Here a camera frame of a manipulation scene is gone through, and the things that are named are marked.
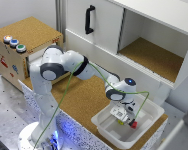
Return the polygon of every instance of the brown box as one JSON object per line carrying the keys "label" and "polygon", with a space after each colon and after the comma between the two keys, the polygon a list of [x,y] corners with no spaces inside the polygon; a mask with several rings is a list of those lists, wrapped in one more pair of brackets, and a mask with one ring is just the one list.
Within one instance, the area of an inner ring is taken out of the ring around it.
{"label": "brown box", "polygon": [[[26,46],[27,51],[17,53],[3,42],[6,35],[19,40]],[[28,57],[51,44],[63,46],[63,35],[42,23],[34,17],[29,17],[0,29],[0,74],[22,91],[18,79],[21,81],[29,77]]]}

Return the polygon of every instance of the black handle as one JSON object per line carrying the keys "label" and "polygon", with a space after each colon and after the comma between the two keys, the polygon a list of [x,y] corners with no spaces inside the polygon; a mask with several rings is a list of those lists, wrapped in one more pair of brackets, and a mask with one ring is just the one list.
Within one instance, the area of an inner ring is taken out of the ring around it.
{"label": "black handle", "polygon": [[85,31],[86,34],[92,33],[94,30],[90,28],[90,12],[95,10],[95,7],[90,5],[90,8],[86,10],[86,24],[85,24]]}

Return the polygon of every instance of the cork surface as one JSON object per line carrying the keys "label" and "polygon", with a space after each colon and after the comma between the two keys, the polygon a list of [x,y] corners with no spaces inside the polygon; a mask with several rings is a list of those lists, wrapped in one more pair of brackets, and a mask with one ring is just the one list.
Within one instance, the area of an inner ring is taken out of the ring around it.
{"label": "cork surface", "polygon": [[24,44],[28,51],[62,36],[60,32],[34,17],[0,28],[0,41],[2,43],[6,35],[11,35],[13,39],[19,40],[19,43]]}
{"label": "cork surface", "polygon": [[143,38],[137,39],[119,53],[172,82],[175,82],[184,60]]}
{"label": "cork surface", "polygon": [[[69,77],[66,77],[53,85],[52,94],[57,102],[62,98],[68,79]],[[24,80],[23,83],[32,89],[30,78]],[[72,77],[68,92],[60,108],[114,150],[119,150],[103,138],[91,122],[91,118],[106,107],[109,102],[110,100],[105,96],[104,82],[101,79],[92,77],[89,80],[82,81],[77,77]],[[130,150],[140,149],[166,119],[167,115],[164,114]]]}

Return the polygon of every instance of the wooden shelf bottom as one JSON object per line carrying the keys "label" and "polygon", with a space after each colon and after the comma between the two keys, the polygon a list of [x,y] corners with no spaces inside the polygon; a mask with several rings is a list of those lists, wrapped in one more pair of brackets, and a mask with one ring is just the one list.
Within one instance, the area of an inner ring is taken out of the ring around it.
{"label": "wooden shelf bottom", "polygon": [[119,53],[172,82],[175,82],[184,60],[143,38],[138,38]]}

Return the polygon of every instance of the green cable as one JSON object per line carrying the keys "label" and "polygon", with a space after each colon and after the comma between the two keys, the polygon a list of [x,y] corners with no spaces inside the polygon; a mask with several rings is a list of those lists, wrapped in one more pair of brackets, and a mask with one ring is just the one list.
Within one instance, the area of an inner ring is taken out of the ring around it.
{"label": "green cable", "polygon": [[[77,69],[77,67],[79,67],[79,65],[82,64],[82,63],[83,63],[83,62],[80,62],[80,63],[77,64],[77,65],[75,66],[75,68],[73,69],[73,71],[72,71],[72,73],[71,73],[71,75],[70,75],[70,78],[69,78],[69,80],[68,80],[66,90],[65,90],[65,92],[64,92],[64,94],[63,94],[63,96],[62,96],[62,98],[61,98],[61,101],[59,102],[58,106],[56,107],[56,110],[54,111],[54,114],[52,115],[52,118],[50,119],[50,122],[47,124],[47,126],[45,127],[45,129],[43,130],[43,132],[41,133],[41,135],[39,136],[38,140],[36,141],[36,144],[35,144],[35,146],[34,146],[34,149],[36,148],[36,146],[37,146],[37,144],[38,144],[40,138],[41,138],[42,135],[45,133],[45,131],[46,131],[47,128],[49,127],[50,123],[51,123],[52,120],[54,119],[54,116],[55,116],[57,110],[59,109],[59,107],[60,107],[60,105],[61,105],[61,103],[62,103],[62,101],[63,101],[63,99],[64,99],[64,97],[65,97],[65,95],[66,95],[66,93],[67,93],[67,91],[68,91],[68,87],[69,87],[71,78],[72,78],[72,76],[73,76],[73,73],[75,72],[75,70]],[[145,101],[147,100],[147,98],[148,98],[148,96],[149,96],[149,92],[143,91],[143,92],[136,92],[136,93],[127,93],[127,92],[123,92],[123,91],[120,91],[120,90],[118,90],[118,89],[115,89],[115,88],[106,80],[106,78],[105,78],[105,77],[103,76],[103,74],[98,70],[97,67],[95,67],[95,66],[94,66],[93,64],[91,64],[91,63],[89,63],[89,64],[99,72],[99,74],[103,77],[103,79],[107,82],[107,84],[108,84],[109,86],[111,86],[114,90],[116,90],[116,91],[118,91],[118,92],[121,92],[121,93],[125,93],[125,94],[141,94],[141,93],[147,93],[147,96],[146,96],[145,100],[143,101],[141,107],[139,108],[139,110],[138,110],[138,112],[137,112],[137,114],[136,114],[136,116],[135,116],[135,119],[136,119],[137,116],[138,116],[138,114],[139,114],[139,112],[140,112],[140,110],[141,110],[141,108],[143,107]]]}

